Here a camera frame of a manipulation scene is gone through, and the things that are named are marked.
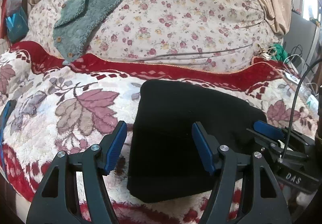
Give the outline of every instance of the pink rose pattern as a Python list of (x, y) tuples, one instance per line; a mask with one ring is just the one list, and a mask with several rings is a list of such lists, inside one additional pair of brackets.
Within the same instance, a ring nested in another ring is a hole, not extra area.
[[(53, 26), (67, 0), (42, 0), (25, 40), (61, 57)], [(112, 61), (164, 63), (225, 72), (250, 64), (258, 45), (280, 42), (257, 0), (123, 0), (95, 30), (88, 53)]]

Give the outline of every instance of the black cable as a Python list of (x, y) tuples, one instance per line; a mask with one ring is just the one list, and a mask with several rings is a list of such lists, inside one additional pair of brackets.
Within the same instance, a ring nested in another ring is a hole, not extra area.
[(290, 55), (292, 55), (292, 54), (296, 54), (296, 50), (297, 49), (299, 49), (300, 50), (300, 54), (299, 54), (299, 56), (303, 56), (303, 47), (302, 47), (302, 45), (300, 45), (300, 44), (298, 44), (297, 46), (295, 46), (295, 47), (293, 47), (293, 49), (292, 49), (292, 51), (291, 51), (291, 54)]
[(304, 81), (304, 79), (306, 78), (306, 76), (308, 75), (308, 73), (310, 72), (310, 70), (312, 68), (314, 68), (318, 63), (322, 62), (322, 58), (318, 59), (317, 61), (313, 62), (308, 68), (307, 70), (304, 72), (302, 78), (300, 79), (298, 86), (296, 88), (295, 94), (294, 94), (294, 99), (293, 99), (293, 105), (292, 105), (292, 109), (291, 109), (291, 114), (289, 117), (289, 128), (287, 130), (287, 134), (286, 134), (286, 142), (285, 142), (285, 146), (282, 152), (282, 158), (284, 158), (286, 151), (287, 151), (287, 147), (289, 146), (289, 136), (291, 134), (291, 130), (292, 130), (292, 124), (293, 124), (293, 117), (294, 117), (294, 111), (295, 111), (295, 104), (296, 104), (296, 99), (298, 96), (298, 92), (300, 91), (301, 88), (301, 84)]

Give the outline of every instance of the blanket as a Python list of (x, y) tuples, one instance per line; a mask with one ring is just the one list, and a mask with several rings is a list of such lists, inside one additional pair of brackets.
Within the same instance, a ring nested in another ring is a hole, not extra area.
[[(59, 58), (53, 30), (67, 1), (39, 2), (25, 38)], [(123, 0), (93, 31), (86, 52), (109, 61), (231, 72), (247, 67), (260, 47), (279, 42), (257, 0)]]
[(70, 0), (56, 22), (53, 37), (55, 46), (67, 61), (83, 54), (91, 32), (117, 7), (122, 0)]
[[(263, 110), (269, 123), (286, 126), (294, 91), (281, 71), (262, 58), (233, 73), (212, 73), (162, 64), (119, 63), (86, 54), (68, 66), (37, 43), (20, 42), (0, 56), (0, 112), (10, 99), (17, 105), (4, 129), (8, 181), (32, 201), (50, 162), (60, 150), (84, 151), (112, 132), (119, 120), (128, 136), (115, 170), (104, 177), (120, 223), (183, 224), (198, 221), (210, 191), (170, 201), (143, 203), (126, 188), (140, 87), (148, 79), (182, 81), (236, 96)], [(316, 120), (298, 97), (294, 129), (313, 137)], [(235, 186), (230, 218), (237, 214), (241, 181)], [(90, 219), (81, 174), (77, 188), (83, 217)]]

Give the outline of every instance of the window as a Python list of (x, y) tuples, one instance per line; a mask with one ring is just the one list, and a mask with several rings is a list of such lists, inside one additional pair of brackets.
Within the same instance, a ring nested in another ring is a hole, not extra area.
[(303, 18), (308, 21), (318, 18), (318, 0), (304, 0)]

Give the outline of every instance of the blue box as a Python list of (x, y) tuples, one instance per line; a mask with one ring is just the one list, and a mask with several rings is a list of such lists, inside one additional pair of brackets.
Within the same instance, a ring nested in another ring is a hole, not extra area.
[(7, 34), (11, 43), (15, 43), (26, 36), (28, 32), (28, 18), (25, 11), (20, 7), (19, 11), (5, 18)]

